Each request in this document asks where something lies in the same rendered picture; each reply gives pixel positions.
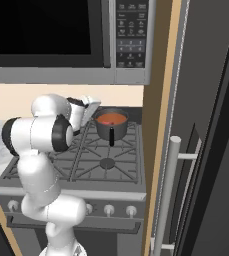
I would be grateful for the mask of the dark grey fridge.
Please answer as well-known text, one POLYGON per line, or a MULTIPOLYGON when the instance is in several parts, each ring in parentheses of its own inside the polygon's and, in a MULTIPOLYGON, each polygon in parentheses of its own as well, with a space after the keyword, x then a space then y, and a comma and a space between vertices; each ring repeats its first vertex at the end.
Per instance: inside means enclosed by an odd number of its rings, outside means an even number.
MULTIPOLYGON (((171 136, 202 141, 177 256, 229 256, 229 0, 186 0, 167 112, 159 204, 171 136)), ((177 162, 163 243, 169 241, 177 162)))

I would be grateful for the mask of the grey gas stove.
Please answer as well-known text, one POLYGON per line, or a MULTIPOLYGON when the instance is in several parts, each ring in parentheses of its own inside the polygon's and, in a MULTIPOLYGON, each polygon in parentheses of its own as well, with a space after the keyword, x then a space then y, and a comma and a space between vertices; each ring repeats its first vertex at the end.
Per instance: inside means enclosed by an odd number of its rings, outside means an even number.
MULTIPOLYGON (((141 221, 137 234, 74 229, 88 256, 141 256, 146 206, 142 109, 125 107, 123 110, 129 116, 127 134, 113 147, 99 137, 96 124, 90 121, 81 129, 68 151, 49 155, 59 176, 62 192, 82 197, 86 204, 93 206, 93 212, 86 217, 141 221), (110 217, 104 213, 105 205, 114 206, 114 214, 110 217), (130 205, 137 209, 133 218, 126 214, 130 205)), ((24 191, 17 163, 18 159, 14 157, 0 176, 0 205, 6 218, 11 214, 23 215, 21 201, 24 191), (10 200, 19 203, 17 211, 9 211, 10 200)), ((10 229, 21 251, 18 256, 39 256, 47 246, 45 227, 10 229)))

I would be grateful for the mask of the grey microwave oven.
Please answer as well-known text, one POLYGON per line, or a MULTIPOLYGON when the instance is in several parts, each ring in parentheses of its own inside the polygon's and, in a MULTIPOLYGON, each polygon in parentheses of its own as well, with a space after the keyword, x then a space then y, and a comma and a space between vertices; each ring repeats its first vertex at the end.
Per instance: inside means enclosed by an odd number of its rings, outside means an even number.
POLYGON ((108 0, 108 4, 109 68, 0 67, 0 83, 147 85, 156 0, 108 0))

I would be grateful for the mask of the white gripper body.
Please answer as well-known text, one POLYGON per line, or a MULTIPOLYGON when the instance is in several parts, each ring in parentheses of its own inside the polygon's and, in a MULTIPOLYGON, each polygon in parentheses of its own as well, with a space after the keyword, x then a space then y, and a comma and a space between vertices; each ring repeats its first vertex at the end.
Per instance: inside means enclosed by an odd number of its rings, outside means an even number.
POLYGON ((91 119, 97 108, 100 106, 101 101, 99 99, 92 98, 91 96, 83 95, 81 97, 82 102, 85 105, 85 111, 82 118, 81 126, 85 126, 91 119))

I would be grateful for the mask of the black microwave door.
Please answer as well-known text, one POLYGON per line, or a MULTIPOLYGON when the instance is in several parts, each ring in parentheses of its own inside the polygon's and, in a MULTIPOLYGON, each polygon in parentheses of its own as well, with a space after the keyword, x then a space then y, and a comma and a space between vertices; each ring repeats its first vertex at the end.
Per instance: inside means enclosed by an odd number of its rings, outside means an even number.
POLYGON ((109 68, 108 0, 0 0, 0 67, 109 68))

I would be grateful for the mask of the dark grey saucepan with marinade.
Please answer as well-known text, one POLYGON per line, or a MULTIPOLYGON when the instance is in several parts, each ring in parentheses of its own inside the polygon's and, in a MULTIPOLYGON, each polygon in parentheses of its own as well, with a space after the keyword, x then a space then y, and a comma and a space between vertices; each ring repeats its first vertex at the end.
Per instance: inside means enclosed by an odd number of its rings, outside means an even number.
POLYGON ((99 137, 113 147, 115 142, 127 134, 128 114, 119 108, 107 108, 95 114, 95 124, 99 137))

